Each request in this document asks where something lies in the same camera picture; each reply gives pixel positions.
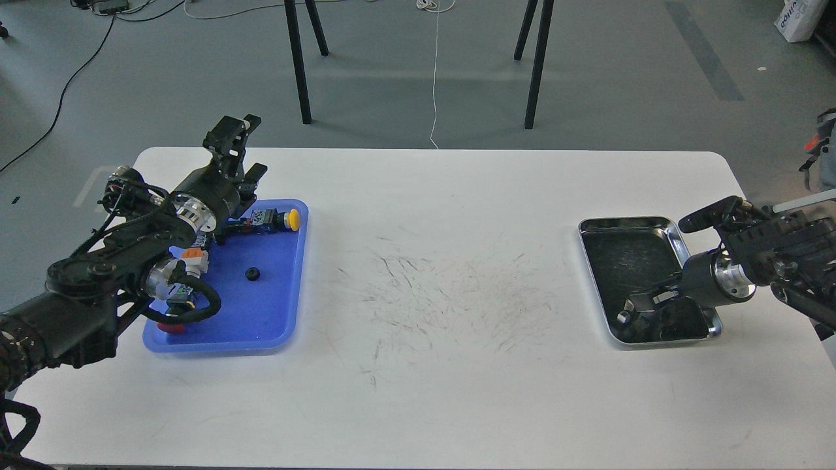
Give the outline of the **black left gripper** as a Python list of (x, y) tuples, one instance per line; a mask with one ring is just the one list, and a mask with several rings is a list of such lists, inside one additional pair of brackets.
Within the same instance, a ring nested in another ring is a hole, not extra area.
[(259, 128), (262, 118), (243, 119), (223, 116), (206, 133), (204, 149), (212, 156), (211, 165), (194, 170), (175, 188), (175, 215), (196, 232), (214, 232), (231, 218), (240, 218), (257, 200), (259, 181), (268, 167), (255, 163), (244, 173), (243, 161), (248, 138)]

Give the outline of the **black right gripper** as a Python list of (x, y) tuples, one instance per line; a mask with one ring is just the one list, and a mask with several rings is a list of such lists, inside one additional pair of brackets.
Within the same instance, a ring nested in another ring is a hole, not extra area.
[(702, 252), (686, 260), (681, 277), (630, 292), (624, 311), (645, 313), (636, 313), (629, 323), (619, 325), (615, 335), (618, 340), (690, 339), (690, 308), (685, 302), (675, 302), (679, 298), (690, 298), (701, 307), (720, 307), (749, 301), (755, 292), (756, 285), (743, 266), (727, 253)]

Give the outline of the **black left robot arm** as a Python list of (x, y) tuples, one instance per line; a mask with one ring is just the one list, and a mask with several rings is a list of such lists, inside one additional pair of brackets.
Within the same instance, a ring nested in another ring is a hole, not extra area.
[[(105, 222), (68, 258), (47, 270), (42, 294), (2, 313), (2, 468), (44, 469), (22, 455), (40, 423), (35, 407), (8, 393), (46, 368), (80, 368), (116, 356), (118, 338), (140, 316), (167, 325), (197, 323), (218, 313), (220, 295), (189, 274), (171, 247), (188, 249), (200, 233), (220, 232), (257, 199), (266, 166), (244, 170), (259, 116), (223, 117), (207, 133), (206, 166), (173, 191), (145, 182), (130, 166), (108, 178)], [(21, 416), (13, 435), (5, 419)]]

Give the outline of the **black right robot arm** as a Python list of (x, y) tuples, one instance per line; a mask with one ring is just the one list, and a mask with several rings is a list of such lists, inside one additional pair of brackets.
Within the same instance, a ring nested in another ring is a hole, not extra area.
[(834, 222), (802, 211), (769, 214), (743, 202), (702, 208), (678, 224), (681, 232), (716, 230), (716, 249), (690, 256), (675, 274), (627, 295), (615, 315), (621, 339), (657, 334), (667, 307), (700, 309), (741, 304), (767, 287), (810, 319), (821, 338), (834, 334)]

